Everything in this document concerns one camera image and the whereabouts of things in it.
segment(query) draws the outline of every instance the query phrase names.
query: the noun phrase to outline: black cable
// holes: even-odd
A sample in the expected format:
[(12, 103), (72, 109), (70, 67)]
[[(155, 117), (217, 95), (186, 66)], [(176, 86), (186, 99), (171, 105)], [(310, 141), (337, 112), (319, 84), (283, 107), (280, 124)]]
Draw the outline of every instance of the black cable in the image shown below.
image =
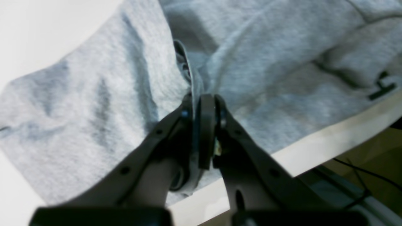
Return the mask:
[(344, 165), (347, 165), (347, 166), (349, 166), (349, 167), (351, 167), (351, 168), (354, 168), (354, 169), (357, 169), (357, 170), (359, 170), (359, 171), (362, 171), (362, 172), (365, 172), (365, 173), (367, 173), (367, 174), (370, 174), (371, 176), (375, 176), (375, 177), (378, 177), (378, 178), (380, 178), (380, 179), (382, 179), (382, 180), (384, 180), (384, 181), (387, 181), (388, 183), (392, 184), (393, 186), (395, 186), (396, 188), (398, 188), (400, 191), (402, 191), (402, 186), (400, 186), (399, 184), (397, 184), (397, 183), (391, 181), (390, 179), (388, 179), (388, 178), (386, 178), (386, 177), (383, 177), (383, 176), (378, 175), (378, 174), (376, 174), (376, 173), (373, 173), (373, 172), (370, 172), (370, 171), (368, 171), (368, 170), (359, 168), (359, 167), (357, 167), (357, 166), (353, 166), (353, 165), (351, 165), (351, 164), (349, 164), (349, 163), (343, 162), (343, 161), (341, 161), (341, 160), (339, 160), (339, 159), (336, 159), (336, 158), (334, 158), (334, 160), (337, 161), (337, 162), (339, 162), (339, 163), (342, 163), (342, 164), (344, 164)]
[[(319, 169), (319, 167), (314, 168), (313, 171), (321, 178), (323, 178), (325, 181), (330, 183), (332, 186), (334, 186), (336, 189), (338, 189), (341, 193), (344, 193), (345, 195), (349, 196), (350, 198), (353, 199), (352, 196), (355, 196), (354, 192), (352, 192), (350, 189), (348, 189), (345, 185), (342, 185), (342, 182), (339, 182), (332, 178), (331, 176), (327, 175), (322, 171), (322, 169)], [(362, 201), (364, 201), (368, 196), (371, 195), (371, 192), (368, 190), (365, 190), (363, 192), (363, 195), (360, 196), (359, 198), (353, 200), (353, 202), (347, 204), (346, 206), (342, 207), (342, 209), (347, 210), (355, 205), (360, 204)]]
[[(351, 162), (349, 159), (347, 159), (347, 160), (348, 160), (349, 164), (353, 166), (352, 162)], [(371, 191), (367, 188), (366, 183), (364, 183), (363, 179), (360, 177), (359, 172), (357, 172), (357, 170), (356, 170), (355, 168), (352, 168), (352, 169), (353, 169), (353, 172), (356, 174), (357, 179), (359, 180), (359, 182), (361, 183), (361, 185), (364, 187), (364, 191), (363, 191), (363, 195), (362, 195), (360, 198), (358, 198), (358, 199), (356, 199), (355, 201), (353, 201), (352, 203), (346, 205), (346, 206), (343, 208), (343, 209), (345, 209), (345, 210), (350, 209), (350, 208), (352, 208), (353, 206), (360, 204), (360, 203), (363, 202), (367, 197), (371, 196)]]

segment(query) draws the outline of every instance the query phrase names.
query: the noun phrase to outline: gray sweatshirt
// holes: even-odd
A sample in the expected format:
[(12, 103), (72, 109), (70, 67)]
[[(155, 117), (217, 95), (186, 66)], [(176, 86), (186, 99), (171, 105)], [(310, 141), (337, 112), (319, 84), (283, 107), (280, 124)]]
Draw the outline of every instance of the gray sweatshirt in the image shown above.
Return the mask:
[[(192, 92), (194, 104), (220, 94), (272, 154), (399, 91), (401, 16), (400, 0), (126, 0), (75, 51), (6, 87), (0, 147), (61, 203)], [(219, 177), (206, 172), (168, 204)]]

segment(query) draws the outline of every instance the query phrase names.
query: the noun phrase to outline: white surface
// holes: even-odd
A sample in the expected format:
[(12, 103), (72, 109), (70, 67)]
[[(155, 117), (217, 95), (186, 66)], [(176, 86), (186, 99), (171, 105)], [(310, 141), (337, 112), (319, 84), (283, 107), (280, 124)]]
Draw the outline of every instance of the white surface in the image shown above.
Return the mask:
[[(89, 38), (122, 0), (0, 0), (0, 90), (57, 62)], [(369, 139), (402, 115), (402, 91), (358, 116), (275, 153), (298, 175)], [(0, 226), (24, 226), (43, 201), (0, 152)], [(229, 209), (223, 180), (170, 207), (176, 226), (192, 226)]]

